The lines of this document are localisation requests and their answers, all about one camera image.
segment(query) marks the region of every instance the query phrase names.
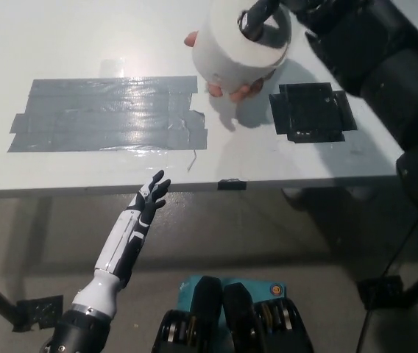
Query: gray floor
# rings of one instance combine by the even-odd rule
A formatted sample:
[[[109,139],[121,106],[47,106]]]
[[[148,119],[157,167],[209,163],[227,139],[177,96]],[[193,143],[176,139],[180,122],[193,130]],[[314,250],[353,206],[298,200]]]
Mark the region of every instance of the gray floor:
[[[0,200],[0,289],[11,299],[65,295],[69,305],[129,196]],[[288,284],[316,352],[354,352],[364,310],[354,281],[376,277],[416,218],[399,190],[362,204],[312,190],[295,210],[280,190],[173,193],[158,214],[106,352],[150,352],[163,314],[189,274]],[[395,272],[418,276],[418,229]],[[51,331],[11,333],[0,352],[38,352]],[[418,352],[418,307],[376,313],[365,352]]]

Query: black cable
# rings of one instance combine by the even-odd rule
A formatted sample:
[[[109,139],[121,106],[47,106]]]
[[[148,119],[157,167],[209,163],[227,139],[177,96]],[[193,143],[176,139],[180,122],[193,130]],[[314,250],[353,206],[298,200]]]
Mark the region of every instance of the black cable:
[[[388,274],[392,264],[395,262],[395,260],[399,257],[400,253],[402,252],[403,248],[405,248],[405,245],[407,244],[408,240],[411,238],[411,236],[414,234],[414,230],[418,226],[418,217],[415,220],[415,222],[411,225],[410,229],[408,230],[407,234],[402,240],[402,243],[400,244],[397,251],[394,253],[392,258],[390,259],[389,263],[387,264],[386,268],[384,269],[383,273],[379,277],[379,281],[376,284],[375,292],[371,295],[371,299],[369,300],[369,308],[372,307],[372,304],[374,303],[376,294],[378,293],[379,286],[381,282],[384,280],[386,275]],[[364,339],[366,338],[366,333],[369,328],[369,322],[371,321],[373,309],[368,309],[366,312],[366,316],[364,317],[363,326],[361,328],[361,333],[359,335],[358,344],[356,345],[356,353],[361,353],[361,350],[363,349]]]

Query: human hand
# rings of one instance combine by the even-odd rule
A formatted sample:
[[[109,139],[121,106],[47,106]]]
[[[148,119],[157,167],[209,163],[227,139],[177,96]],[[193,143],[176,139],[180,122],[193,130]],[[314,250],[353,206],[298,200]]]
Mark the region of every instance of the human hand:
[[[190,46],[191,48],[194,46],[196,42],[197,32],[191,32],[188,37],[185,39],[185,44]],[[268,76],[257,79],[252,85],[243,85],[240,89],[234,93],[230,94],[230,100],[234,103],[239,103],[243,101],[245,98],[251,98],[256,96],[260,91],[263,89],[263,84],[267,79],[271,79],[273,76],[274,71],[272,71]],[[222,89],[218,85],[214,85],[212,83],[208,83],[208,90],[209,94],[212,97],[222,97]]]

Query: toilet paper roll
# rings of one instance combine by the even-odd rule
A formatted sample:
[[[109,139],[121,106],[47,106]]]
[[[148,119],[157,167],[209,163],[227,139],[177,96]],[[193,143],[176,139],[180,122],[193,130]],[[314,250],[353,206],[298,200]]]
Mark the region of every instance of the toilet paper roll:
[[[229,93],[251,85],[283,64],[291,40],[287,11],[279,8],[257,42],[244,37],[238,20],[257,0],[214,0],[193,47],[196,69]]]

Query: tape strip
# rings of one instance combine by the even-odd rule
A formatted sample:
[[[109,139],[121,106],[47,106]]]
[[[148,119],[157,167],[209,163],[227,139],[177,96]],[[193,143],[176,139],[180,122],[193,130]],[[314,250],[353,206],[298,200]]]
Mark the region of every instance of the tape strip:
[[[16,134],[8,152],[206,149],[208,131],[37,132]]]
[[[29,97],[143,96],[197,93],[197,76],[111,79],[36,79]]]
[[[99,113],[167,113],[185,112],[191,105],[191,94],[153,94],[149,96],[124,96],[100,98],[96,96],[52,96],[30,97],[26,105],[27,114],[48,115],[67,113],[71,110]]]
[[[10,133],[152,131],[162,129],[204,129],[204,114],[194,110],[167,114],[155,113],[87,113],[72,110],[65,113],[17,114]]]

